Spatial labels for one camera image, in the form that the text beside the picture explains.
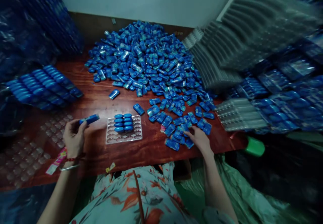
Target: stacked blue packs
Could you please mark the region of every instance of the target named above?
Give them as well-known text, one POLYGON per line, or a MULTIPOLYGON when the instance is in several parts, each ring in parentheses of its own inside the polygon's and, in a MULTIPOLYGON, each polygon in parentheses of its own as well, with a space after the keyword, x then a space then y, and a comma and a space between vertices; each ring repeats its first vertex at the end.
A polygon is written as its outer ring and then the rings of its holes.
POLYGON ((64 108, 83 96, 68 78, 51 65, 22 75, 19 80, 11 80, 6 86, 18 101, 42 110, 64 108))
POLYGON ((20 0, 65 54, 80 54, 84 39, 62 0, 20 0))

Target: person's right hand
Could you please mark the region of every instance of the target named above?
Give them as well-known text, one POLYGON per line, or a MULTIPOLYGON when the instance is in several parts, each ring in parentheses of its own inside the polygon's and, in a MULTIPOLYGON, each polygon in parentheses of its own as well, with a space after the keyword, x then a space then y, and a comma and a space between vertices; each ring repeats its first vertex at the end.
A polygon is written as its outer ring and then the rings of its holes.
POLYGON ((184 131, 184 134, 188 135, 193 143, 198 147, 203 155, 210 154, 213 155, 213 151, 210 147, 210 140, 207 135, 200 128, 192 126, 191 129, 194 130, 194 135, 188 131, 184 131))

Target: floral dress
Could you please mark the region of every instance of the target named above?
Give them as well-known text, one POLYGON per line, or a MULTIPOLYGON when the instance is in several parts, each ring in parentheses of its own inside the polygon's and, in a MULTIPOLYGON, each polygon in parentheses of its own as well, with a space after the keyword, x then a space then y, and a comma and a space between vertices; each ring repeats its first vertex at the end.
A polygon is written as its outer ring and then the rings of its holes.
MULTIPOLYGON (((198 223, 174 186, 174 162, 159 167, 163 174, 146 166, 123 171, 116 179, 112 174, 98 176, 89 204, 71 224, 198 223)), ((213 208, 203 215, 207 223, 233 223, 213 208)))

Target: red wooden tabletop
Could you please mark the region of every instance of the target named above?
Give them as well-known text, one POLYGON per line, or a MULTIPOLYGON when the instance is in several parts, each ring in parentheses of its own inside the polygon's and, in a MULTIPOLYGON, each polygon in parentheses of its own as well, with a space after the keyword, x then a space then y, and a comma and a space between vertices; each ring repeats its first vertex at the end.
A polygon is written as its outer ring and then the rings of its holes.
MULTIPOLYGON (((112 81, 109 79, 100 83, 93 83, 93 74, 89 73, 84 67, 84 62, 87 59, 87 56, 83 55, 78 59, 73 59, 73 61, 59 61, 56 64, 57 68, 84 93, 84 96, 69 106, 66 111, 74 119, 84 118, 93 114, 99 114, 101 117, 100 120, 92 123, 85 131, 84 151, 86 152, 86 161, 81 166, 81 176, 105 173, 105 168, 109 167, 112 162, 116 164, 113 171, 119 171, 201 156, 196 146, 190 150, 186 146, 180 146, 180 150, 176 152, 164 145, 167 136, 160 132, 159 123, 152 123, 148 120, 146 112, 150 107, 149 99, 157 98, 153 92, 150 91, 147 95, 137 97, 135 91, 117 88, 120 94, 114 100, 111 100, 108 95, 116 87, 112 86, 112 81), (145 110, 145 113, 141 116, 143 139, 106 145, 107 118, 125 113, 137 115, 133 109, 133 105, 137 103, 145 110)), ((184 115, 190 111, 195 112, 196 105, 189 107, 185 104, 186 111, 184 115)), ((174 113, 170 113, 168 110, 165 110, 165 112, 172 116, 173 119, 177 118, 174 113)), ((246 147, 246 141, 243 138, 229 138, 230 134, 223 129, 217 117, 214 120, 206 120, 212 125, 209 139, 214 153, 223 153, 246 147)), ((25 130, 29 132, 37 131, 39 125, 36 122, 41 121, 35 115, 27 119, 25 130)), ((51 151, 52 158, 23 187, 49 184, 57 180, 59 171, 56 171, 52 176, 46 175, 45 171, 55 160, 58 151, 49 146, 44 146, 44 148, 45 151, 51 151)))

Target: plastic blister tray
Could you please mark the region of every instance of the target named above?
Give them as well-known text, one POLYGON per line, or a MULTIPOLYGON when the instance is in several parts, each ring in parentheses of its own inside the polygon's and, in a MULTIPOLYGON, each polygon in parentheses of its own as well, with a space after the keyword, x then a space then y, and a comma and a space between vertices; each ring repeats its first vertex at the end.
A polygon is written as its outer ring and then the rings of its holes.
POLYGON ((132 117, 134 126, 134 129, 132 131, 125 131, 122 133, 114 131, 114 120, 115 118, 108 118, 107 135, 105 140, 106 144, 115 144, 119 142, 135 141, 142 139, 141 117, 139 115, 132 117))

